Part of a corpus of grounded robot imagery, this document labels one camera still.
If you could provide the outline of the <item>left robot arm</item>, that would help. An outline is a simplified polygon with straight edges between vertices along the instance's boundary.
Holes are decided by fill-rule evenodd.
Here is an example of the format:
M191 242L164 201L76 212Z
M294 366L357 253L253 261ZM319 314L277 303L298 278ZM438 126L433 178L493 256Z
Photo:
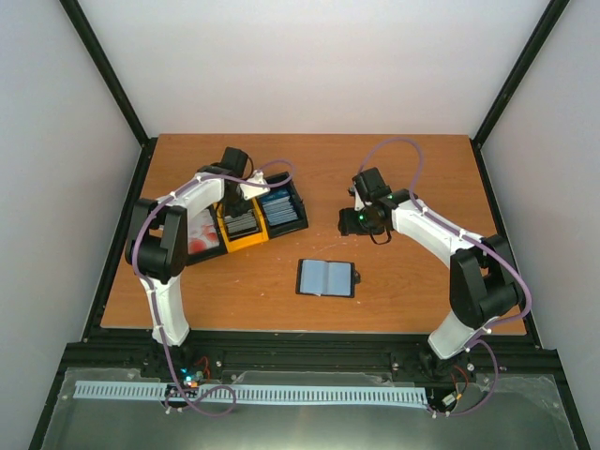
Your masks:
M156 199L134 203L127 232L125 256L142 284L152 319L152 338L169 348L161 364L174 377L187 376L195 354L181 345L190 327L181 294L181 274L188 264L188 228L192 219L239 186L250 156L228 147L221 160L201 167L181 187Z

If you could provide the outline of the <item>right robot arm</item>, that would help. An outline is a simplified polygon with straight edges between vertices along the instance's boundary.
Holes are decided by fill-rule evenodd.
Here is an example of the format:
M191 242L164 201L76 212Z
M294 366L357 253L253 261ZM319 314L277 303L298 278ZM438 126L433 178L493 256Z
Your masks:
M339 211L341 234L367 235L374 244L383 234L384 245L392 233L402 234L449 269L450 312L427 339L438 359L462 353L511 309L524 308L523 283L504 238L460 228L408 189L392 190L376 168L354 176L349 193L354 206Z

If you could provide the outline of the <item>black card holder wallet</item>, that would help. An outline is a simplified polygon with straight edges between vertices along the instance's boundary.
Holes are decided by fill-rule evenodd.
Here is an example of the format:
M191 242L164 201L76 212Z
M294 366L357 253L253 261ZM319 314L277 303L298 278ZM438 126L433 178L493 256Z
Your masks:
M301 259L297 265L295 293L354 298L355 286L361 280L353 262Z

